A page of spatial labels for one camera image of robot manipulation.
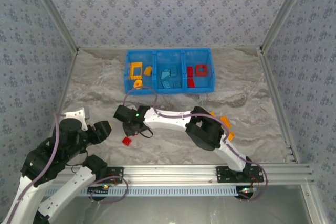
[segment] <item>red block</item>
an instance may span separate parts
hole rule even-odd
[[[193,78],[188,78],[188,88],[194,88],[195,83]]]
[[[206,64],[197,64],[196,65],[196,76],[207,76],[208,75],[208,68],[206,67]]]
[[[125,137],[122,143],[126,146],[129,146],[131,144],[132,140],[130,140],[128,137]]]
[[[192,66],[187,67],[187,76],[194,77],[194,70]]]

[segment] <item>yellow square frame piece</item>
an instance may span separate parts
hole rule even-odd
[[[140,68],[140,75],[135,76],[134,75],[134,69]],[[131,63],[131,74],[130,74],[131,80],[141,80],[142,79],[142,62],[133,62]]]

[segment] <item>orange block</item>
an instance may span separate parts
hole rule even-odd
[[[235,133],[233,133],[232,131],[230,131],[229,137],[227,139],[229,139],[229,141],[231,142],[234,137],[235,137]]]
[[[226,117],[226,116],[221,116],[220,117],[220,120],[225,123],[225,125],[228,127],[228,128],[231,128],[231,124],[230,124],[230,121],[229,119]]]

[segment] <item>marble surface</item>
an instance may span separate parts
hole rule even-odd
[[[216,72],[214,93],[159,95],[157,107],[186,111],[202,106],[217,116],[226,115],[236,134],[232,143],[242,153],[261,163],[286,162],[285,142],[258,57],[236,49],[212,49],[212,54]],[[125,134],[113,115],[125,95],[125,55],[126,50],[79,51],[64,111],[85,105],[90,110],[90,123],[109,120],[112,124],[111,135],[100,145],[89,147],[89,154],[118,165],[223,163],[215,153],[198,148],[183,132],[155,129],[150,139],[132,137],[128,147],[121,142]],[[153,95],[130,96],[127,105],[152,105],[153,99]]]

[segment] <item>blue tray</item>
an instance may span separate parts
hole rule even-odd
[[[135,82],[130,79],[132,62],[142,62],[143,72],[146,67],[152,66],[151,76],[145,76],[142,72],[142,82],[144,86],[153,88],[159,94],[211,93],[215,90],[216,78],[210,48],[128,50],[124,73],[125,92],[131,90]],[[207,76],[196,76],[197,64],[207,66]],[[162,72],[175,67],[177,75],[170,76],[168,79],[170,88],[164,88],[161,81]],[[193,67],[194,88],[188,87],[187,67]],[[148,89],[141,89],[134,90],[131,94],[151,93],[152,91]]]

